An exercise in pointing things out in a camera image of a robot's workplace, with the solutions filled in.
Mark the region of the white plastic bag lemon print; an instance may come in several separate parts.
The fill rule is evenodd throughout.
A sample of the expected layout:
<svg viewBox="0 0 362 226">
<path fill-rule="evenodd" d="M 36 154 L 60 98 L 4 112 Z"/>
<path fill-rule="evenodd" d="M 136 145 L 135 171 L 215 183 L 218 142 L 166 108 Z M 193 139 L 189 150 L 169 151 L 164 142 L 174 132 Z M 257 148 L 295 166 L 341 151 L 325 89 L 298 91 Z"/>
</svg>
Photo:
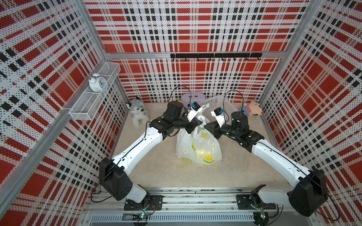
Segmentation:
<svg viewBox="0 0 362 226">
<path fill-rule="evenodd" d="M 205 129 L 210 122 L 202 113 L 196 119 L 202 124 L 191 134 L 181 129 L 177 134 L 176 156 L 189 163 L 210 165 L 222 159 L 222 151 L 218 140 Z"/>
</svg>

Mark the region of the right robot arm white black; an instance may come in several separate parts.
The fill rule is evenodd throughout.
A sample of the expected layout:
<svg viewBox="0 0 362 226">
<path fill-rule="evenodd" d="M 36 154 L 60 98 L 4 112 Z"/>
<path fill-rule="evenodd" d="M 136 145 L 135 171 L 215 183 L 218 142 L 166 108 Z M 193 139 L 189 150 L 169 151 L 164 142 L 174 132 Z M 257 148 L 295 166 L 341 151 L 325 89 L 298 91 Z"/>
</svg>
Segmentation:
<svg viewBox="0 0 362 226">
<path fill-rule="evenodd" d="M 272 146 L 261 134 L 249 128 L 248 117 L 243 112 L 232 113 L 231 124 L 226 123 L 224 111 L 220 108 L 212 111 L 211 115 L 215 121 L 205 125 L 205 129 L 216 139 L 227 136 L 236 141 L 287 180 L 289 188 L 260 185 L 254 189 L 257 201 L 288 205 L 305 217 L 311 216 L 327 201 L 326 177 L 322 170 L 310 170 Z"/>
</svg>

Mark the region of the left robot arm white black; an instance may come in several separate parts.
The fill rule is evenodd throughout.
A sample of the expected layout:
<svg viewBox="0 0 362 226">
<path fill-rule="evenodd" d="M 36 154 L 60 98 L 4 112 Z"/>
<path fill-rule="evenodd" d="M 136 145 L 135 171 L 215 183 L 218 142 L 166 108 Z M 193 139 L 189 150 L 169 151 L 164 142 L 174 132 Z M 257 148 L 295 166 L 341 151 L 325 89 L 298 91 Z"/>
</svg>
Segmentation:
<svg viewBox="0 0 362 226">
<path fill-rule="evenodd" d="M 167 138 L 174 130 L 184 129 L 191 134 L 202 121 L 197 119 L 206 105 L 198 103 L 190 105 L 190 109 L 182 116 L 184 105 L 172 101 L 168 103 L 162 116 L 152 120 L 145 132 L 121 154 L 113 159 L 104 158 L 99 163 L 99 184 L 117 201 L 124 198 L 136 203 L 146 199 L 147 191 L 133 183 L 129 175 L 138 162 L 156 145 Z"/>
</svg>

